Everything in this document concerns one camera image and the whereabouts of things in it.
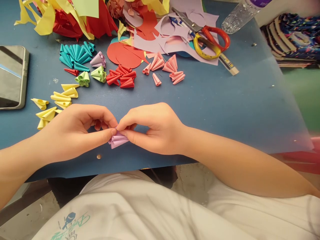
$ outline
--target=floor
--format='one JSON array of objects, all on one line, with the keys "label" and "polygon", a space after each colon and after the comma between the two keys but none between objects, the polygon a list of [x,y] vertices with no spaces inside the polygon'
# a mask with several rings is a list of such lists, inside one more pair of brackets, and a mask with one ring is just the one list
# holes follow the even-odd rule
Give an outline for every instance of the floor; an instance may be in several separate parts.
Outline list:
[{"label": "floor", "polygon": [[[301,174],[320,189],[320,175]],[[178,180],[172,190],[199,204],[206,205],[207,191],[215,176],[201,163],[177,166],[177,175]],[[0,240],[32,239],[58,210],[57,201],[52,192],[49,192],[1,226]]]}]

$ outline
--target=fingernail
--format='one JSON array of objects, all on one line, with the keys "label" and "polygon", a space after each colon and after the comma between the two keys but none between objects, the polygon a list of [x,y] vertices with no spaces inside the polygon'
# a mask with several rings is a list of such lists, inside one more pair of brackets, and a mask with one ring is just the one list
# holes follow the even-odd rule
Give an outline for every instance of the fingernail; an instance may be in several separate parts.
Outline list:
[{"label": "fingernail", "polygon": [[113,136],[116,135],[116,134],[117,134],[117,130],[112,129],[112,130],[111,130],[111,134],[112,134]]},{"label": "fingernail", "polygon": [[127,136],[127,132],[126,131],[119,131],[119,133],[121,133],[124,136]]}]

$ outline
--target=scissors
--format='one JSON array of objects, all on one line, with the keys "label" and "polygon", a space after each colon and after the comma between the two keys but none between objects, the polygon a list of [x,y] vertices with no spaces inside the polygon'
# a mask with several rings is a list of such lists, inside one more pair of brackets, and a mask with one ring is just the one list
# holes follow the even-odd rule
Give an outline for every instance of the scissors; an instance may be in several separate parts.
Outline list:
[{"label": "scissors", "polygon": [[[230,37],[222,29],[215,28],[215,27],[209,27],[209,26],[200,27],[196,23],[194,23],[190,19],[188,19],[187,16],[184,13],[178,11],[174,7],[172,7],[172,10],[187,25],[187,27],[189,27],[194,32],[195,37],[193,38],[193,44],[194,44],[194,48],[195,48],[197,54],[199,54],[200,57],[202,57],[202,58],[204,58],[206,60],[216,59],[221,55],[221,53],[223,51],[227,50],[228,47],[230,46]],[[200,31],[207,37],[207,39],[205,39],[204,37],[200,36],[200,34],[199,34]],[[225,46],[224,47],[222,47],[221,45],[219,45],[216,42],[216,40],[211,35],[211,32],[217,33],[218,35],[220,35],[222,37],[222,39],[225,42]],[[202,42],[202,43],[206,44],[207,47],[209,47],[210,49],[212,49],[215,52],[216,55],[215,56],[210,56],[210,55],[205,54],[202,51],[202,49],[200,48],[199,42]]]}]

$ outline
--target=left hand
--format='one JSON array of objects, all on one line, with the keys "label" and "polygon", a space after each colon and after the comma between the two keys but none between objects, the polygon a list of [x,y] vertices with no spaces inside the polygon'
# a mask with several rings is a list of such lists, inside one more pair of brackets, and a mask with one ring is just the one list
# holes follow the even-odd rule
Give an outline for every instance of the left hand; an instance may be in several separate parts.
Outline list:
[{"label": "left hand", "polygon": [[[97,132],[88,133],[93,125]],[[45,165],[66,161],[107,143],[117,133],[117,125],[104,106],[72,104],[29,138],[29,146],[35,146],[31,151]]]}]

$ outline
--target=scissor blade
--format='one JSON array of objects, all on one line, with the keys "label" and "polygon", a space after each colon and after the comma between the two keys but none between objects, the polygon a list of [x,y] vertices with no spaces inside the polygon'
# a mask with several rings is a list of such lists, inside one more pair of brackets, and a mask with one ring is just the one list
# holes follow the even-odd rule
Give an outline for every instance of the scissor blade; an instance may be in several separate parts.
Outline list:
[{"label": "scissor blade", "polygon": [[177,15],[178,17],[190,28],[193,32],[197,33],[199,32],[202,27],[198,26],[194,22],[192,22],[184,13],[178,11],[174,7],[171,8]]}]

